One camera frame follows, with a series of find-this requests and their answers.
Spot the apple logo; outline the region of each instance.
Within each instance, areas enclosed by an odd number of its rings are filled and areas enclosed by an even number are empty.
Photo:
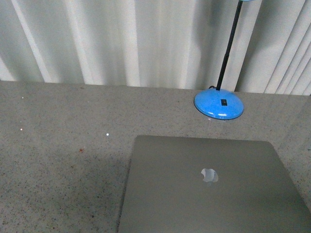
[[[201,171],[201,174],[203,174],[203,176],[204,176],[203,181],[207,182],[209,186],[211,186],[213,183],[218,181],[218,175],[217,175],[216,171],[213,169],[205,169],[204,168]]]

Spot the speckled countertop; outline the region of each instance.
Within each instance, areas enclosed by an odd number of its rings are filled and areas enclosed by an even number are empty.
[[[269,141],[311,209],[311,97],[237,93],[222,121],[198,92],[0,82],[0,232],[115,233],[139,134]]]

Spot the black lamp pole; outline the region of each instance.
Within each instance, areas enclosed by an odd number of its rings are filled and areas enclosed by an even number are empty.
[[[239,3],[238,3],[237,11],[235,12],[234,21],[233,21],[233,25],[232,25],[232,29],[231,29],[230,38],[229,38],[229,43],[228,43],[228,46],[227,46],[227,50],[225,52],[225,57],[224,57],[223,65],[222,65],[222,68],[220,70],[220,75],[219,75],[219,79],[218,79],[218,83],[217,83],[217,87],[216,87],[217,91],[220,90],[220,87],[221,87],[223,79],[224,79],[225,68],[226,68],[227,63],[228,63],[229,54],[230,54],[230,50],[231,50],[231,46],[232,46],[235,30],[237,28],[237,24],[238,24],[240,12],[241,12],[242,3],[243,3],[243,1],[240,0]]]

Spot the blue lamp base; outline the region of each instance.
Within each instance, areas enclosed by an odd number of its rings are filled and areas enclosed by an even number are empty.
[[[195,107],[204,115],[220,120],[239,117],[244,110],[242,101],[232,92],[215,88],[204,90],[194,98]]]

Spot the laptop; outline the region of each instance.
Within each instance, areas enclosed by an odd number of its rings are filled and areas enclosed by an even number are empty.
[[[269,142],[138,136],[119,233],[310,233]]]

